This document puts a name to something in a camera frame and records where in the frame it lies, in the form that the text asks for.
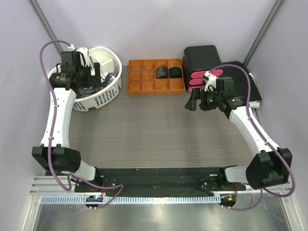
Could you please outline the floral navy tie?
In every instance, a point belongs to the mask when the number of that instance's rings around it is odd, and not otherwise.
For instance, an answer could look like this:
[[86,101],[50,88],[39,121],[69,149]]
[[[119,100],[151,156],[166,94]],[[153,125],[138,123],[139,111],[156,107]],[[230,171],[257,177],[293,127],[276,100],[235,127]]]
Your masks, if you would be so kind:
[[86,97],[89,97],[89,96],[91,96],[93,94],[96,94],[96,93],[100,92],[103,89],[104,89],[104,87],[94,88],[93,86],[89,87],[89,88],[79,88],[77,90],[76,98],[77,99],[86,98]]

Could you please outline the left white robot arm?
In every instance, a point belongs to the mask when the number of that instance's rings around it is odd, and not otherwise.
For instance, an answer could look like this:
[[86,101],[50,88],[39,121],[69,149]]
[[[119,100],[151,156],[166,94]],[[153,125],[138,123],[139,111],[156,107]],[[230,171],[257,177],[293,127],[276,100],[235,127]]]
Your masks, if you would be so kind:
[[102,179],[98,171],[81,159],[79,151],[71,149],[69,143],[69,126],[76,93],[71,86],[51,84],[50,110],[48,121],[40,145],[32,148],[32,156],[51,173],[72,174],[77,179],[86,180],[86,187],[92,192],[102,188]]

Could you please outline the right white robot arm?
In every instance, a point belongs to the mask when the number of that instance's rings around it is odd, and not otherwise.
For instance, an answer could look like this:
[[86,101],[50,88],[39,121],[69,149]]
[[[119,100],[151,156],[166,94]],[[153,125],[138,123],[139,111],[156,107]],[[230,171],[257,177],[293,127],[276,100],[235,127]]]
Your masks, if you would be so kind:
[[208,92],[193,89],[185,108],[195,111],[219,109],[238,128],[248,144],[253,159],[248,166],[224,168],[224,174],[217,178],[218,186],[230,189],[235,182],[249,184],[253,189],[292,183],[295,189],[295,177],[291,171],[292,154],[289,149],[282,149],[264,131],[245,105],[243,97],[224,96],[223,92]]

